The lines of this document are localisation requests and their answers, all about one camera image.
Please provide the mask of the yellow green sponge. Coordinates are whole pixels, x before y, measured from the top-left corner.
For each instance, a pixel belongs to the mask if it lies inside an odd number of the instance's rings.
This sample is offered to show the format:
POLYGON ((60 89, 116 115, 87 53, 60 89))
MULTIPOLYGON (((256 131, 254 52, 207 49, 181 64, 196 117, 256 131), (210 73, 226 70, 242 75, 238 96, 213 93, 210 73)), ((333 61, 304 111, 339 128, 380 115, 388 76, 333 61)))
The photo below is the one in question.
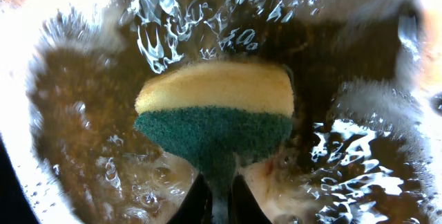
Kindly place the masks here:
POLYGON ((237 157, 266 159, 289 139, 294 90, 281 66, 207 62, 147 81, 135 110, 135 130, 190 162, 222 197, 237 157))

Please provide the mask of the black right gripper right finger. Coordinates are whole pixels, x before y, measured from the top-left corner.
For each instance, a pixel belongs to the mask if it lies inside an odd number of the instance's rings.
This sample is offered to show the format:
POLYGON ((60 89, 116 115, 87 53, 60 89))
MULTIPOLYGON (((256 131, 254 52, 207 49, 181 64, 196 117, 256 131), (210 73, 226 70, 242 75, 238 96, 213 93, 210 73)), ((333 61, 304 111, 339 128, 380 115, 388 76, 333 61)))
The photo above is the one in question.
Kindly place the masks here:
POLYGON ((244 176, 234 177, 229 193, 230 224, 271 224, 249 189, 244 176))

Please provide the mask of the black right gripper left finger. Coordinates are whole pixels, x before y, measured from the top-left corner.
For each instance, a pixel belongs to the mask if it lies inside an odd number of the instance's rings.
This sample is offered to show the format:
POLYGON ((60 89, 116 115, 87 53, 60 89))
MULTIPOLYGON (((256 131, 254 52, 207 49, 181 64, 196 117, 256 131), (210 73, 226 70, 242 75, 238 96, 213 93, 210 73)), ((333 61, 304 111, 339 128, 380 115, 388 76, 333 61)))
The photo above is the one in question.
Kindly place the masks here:
POLYGON ((167 224, 211 224, 212 193, 202 174, 198 174, 178 211, 167 224))

